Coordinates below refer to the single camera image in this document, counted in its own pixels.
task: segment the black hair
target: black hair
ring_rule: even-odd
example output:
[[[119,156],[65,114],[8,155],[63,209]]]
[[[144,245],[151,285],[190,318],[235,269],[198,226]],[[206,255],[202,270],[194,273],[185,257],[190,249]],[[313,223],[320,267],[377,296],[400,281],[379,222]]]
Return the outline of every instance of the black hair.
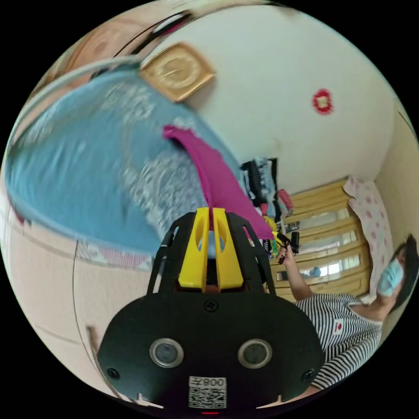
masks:
[[[413,291],[419,272],[419,255],[417,249],[416,239],[409,234],[406,241],[401,243],[394,252],[392,261],[399,255],[399,253],[405,251],[405,281],[400,290],[396,303],[394,304],[393,310],[400,307],[409,298]]]

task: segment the screw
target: screw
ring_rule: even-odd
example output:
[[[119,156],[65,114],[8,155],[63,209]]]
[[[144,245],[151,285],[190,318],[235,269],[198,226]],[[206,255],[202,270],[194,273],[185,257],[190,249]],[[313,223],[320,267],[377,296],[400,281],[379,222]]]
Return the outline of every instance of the screw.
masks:
[[[207,300],[204,303],[204,309],[209,313],[213,313],[214,311],[218,310],[218,302],[215,300]]]
[[[121,376],[119,375],[119,372],[115,368],[108,368],[106,373],[113,379],[113,380],[119,380]]]
[[[303,382],[306,382],[306,381],[308,381],[312,376],[313,376],[313,374],[314,374],[314,371],[313,370],[308,370],[308,371],[306,371],[303,375],[302,375],[302,377],[301,377],[301,381],[303,381]]]

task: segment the wooden cabinet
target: wooden cabinet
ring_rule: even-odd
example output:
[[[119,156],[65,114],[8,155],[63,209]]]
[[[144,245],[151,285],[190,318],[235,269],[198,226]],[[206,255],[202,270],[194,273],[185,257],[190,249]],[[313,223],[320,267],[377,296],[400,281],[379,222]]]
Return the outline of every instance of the wooden cabinet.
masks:
[[[358,217],[348,206],[346,180],[291,197],[294,212],[285,225],[300,233],[295,260],[313,292],[362,295],[368,292],[371,262]],[[294,301],[286,269],[271,261],[276,294]]]

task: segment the label sticker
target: label sticker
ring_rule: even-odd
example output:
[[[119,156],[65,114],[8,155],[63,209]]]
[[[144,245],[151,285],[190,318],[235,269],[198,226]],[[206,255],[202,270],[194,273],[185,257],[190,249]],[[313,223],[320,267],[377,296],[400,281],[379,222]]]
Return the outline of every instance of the label sticker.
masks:
[[[336,319],[333,324],[332,336],[339,336],[343,333],[343,319]]]
[[[227,381],[222,377],[189,377],[189,407],[225,409]]]

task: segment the face mask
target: face mask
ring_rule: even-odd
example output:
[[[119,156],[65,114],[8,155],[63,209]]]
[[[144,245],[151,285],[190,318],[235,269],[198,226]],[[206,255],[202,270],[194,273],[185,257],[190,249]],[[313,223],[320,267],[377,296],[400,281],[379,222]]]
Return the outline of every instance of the face mask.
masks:
[[[400,262],[395,259],[383,271],[377,284],[377,293],[385,297],[393,294],[397,285],[403,279],[404,271]]]

